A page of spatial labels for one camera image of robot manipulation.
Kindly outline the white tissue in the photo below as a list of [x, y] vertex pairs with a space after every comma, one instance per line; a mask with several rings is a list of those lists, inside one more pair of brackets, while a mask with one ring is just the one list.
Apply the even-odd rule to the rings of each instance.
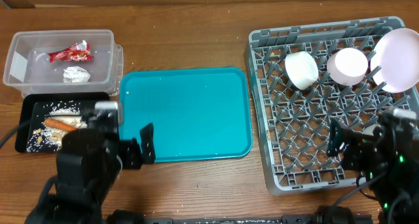
[[79, 66], [70, 66], [64, 69], [63, 78], [65, 83], [86, 83], [90, 74]]

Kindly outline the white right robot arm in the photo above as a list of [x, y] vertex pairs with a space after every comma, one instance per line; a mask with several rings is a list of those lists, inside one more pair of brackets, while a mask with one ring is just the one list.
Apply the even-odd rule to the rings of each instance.
[[365, 182], [328, 207], [324, 223], [357, 223], [340, 203], [365, 187], [382, 208], [381, 223], [418, 222], [418, 138], [414, 133], [418, 116], [389, 107], [379, 114], [377, 123], [368, 135], [331, 121], [327, 156], [342, 155], [342, 169], [358, 172]]

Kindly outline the orange carrot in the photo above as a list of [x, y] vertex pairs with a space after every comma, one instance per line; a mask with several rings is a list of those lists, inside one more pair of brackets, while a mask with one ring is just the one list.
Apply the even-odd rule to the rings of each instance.
[[70, 124], [67, 124], [63, 121], [56, 120], [56, 119], [46, 119], [44, 121], [44, 124], [47, 127], [54, 128], [57, 130], [62, 130], [65, 132], [72, 132], [74, 130], [77, 130], [76, 127], [71, 126]]

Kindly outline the pink bowl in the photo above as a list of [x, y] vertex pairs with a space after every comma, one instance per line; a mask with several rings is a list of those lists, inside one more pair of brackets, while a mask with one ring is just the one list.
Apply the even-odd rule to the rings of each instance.
[[368, 69], [364, 53], [356, 48], [343, 48], [327, 61], [327, 71], [334, 82], [352, 86], [360, 83]]

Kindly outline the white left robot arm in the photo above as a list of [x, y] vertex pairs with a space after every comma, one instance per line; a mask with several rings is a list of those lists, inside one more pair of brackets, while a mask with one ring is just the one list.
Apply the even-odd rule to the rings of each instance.
[[20, 122], [2, 140], [40, 122], [66, 130], [56, 157], [57, 174], [48, 179], [26, 223], [144, 223], [141, 214], [115, 210], [102, 218], [101, 205], [123, 169], [139, 170], [156, 159], [154, 126], [139, 131], [137, 140], [121, 140], [122, 107], [115, 101], [79, 100], [73, 104], [86, 128], [72, 129], [56, 121], [58, 102], [24, 102]]

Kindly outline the white cup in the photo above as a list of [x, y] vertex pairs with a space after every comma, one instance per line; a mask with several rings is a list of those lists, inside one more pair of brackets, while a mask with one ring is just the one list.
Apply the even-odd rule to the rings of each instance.
[[364, 128], [362, 133], [365, 134], [365, 135], [373, 136], [374, 135], [373, 132], [374, 132], [374, 129], [376, 127], [380, 127], [380, 125], [379, 124], [372, 124], [372, 125]]

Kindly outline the white bowl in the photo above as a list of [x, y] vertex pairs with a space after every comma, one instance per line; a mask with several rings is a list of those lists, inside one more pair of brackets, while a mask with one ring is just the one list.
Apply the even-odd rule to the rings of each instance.
[[300, 90], [307, 89], [319, 77], [314, 58], [305, 51], [288, 54], [285, 57], [285, 70], [289, 80]]

